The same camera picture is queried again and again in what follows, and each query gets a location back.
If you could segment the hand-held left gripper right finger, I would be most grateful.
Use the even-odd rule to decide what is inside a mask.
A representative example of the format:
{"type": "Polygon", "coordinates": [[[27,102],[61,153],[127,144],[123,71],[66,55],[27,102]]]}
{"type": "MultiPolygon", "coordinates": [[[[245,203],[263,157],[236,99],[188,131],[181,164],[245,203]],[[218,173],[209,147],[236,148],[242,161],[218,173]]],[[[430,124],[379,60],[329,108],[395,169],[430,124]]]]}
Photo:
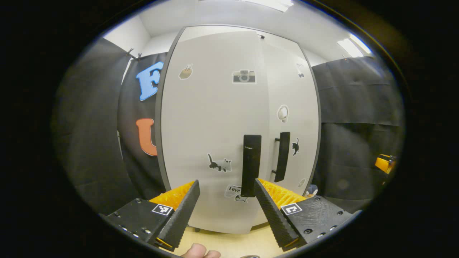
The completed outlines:
{"type": "Polygon", "coordinates": [[[269,187],[276,184],[256,178],[254,194],[259,201],[278,246],[283,251],[306,248],[325,240],[348,226],[361,210],[349,213],[322,196],[295,200],[284,191],[277,205],[269,187]]]}

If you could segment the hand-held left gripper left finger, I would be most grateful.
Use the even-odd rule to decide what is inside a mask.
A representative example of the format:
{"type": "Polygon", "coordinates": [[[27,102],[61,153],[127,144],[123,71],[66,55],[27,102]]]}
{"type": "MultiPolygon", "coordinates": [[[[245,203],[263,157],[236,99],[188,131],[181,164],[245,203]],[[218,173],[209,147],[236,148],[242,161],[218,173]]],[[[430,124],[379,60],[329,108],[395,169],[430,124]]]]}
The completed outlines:
{"type": "Polygon", "coordinates": [[[99,216],[132,239],[174,251],[199,196],[199,180],[194,180],[150,200],[133,199],[110,214],[99,216]]]}

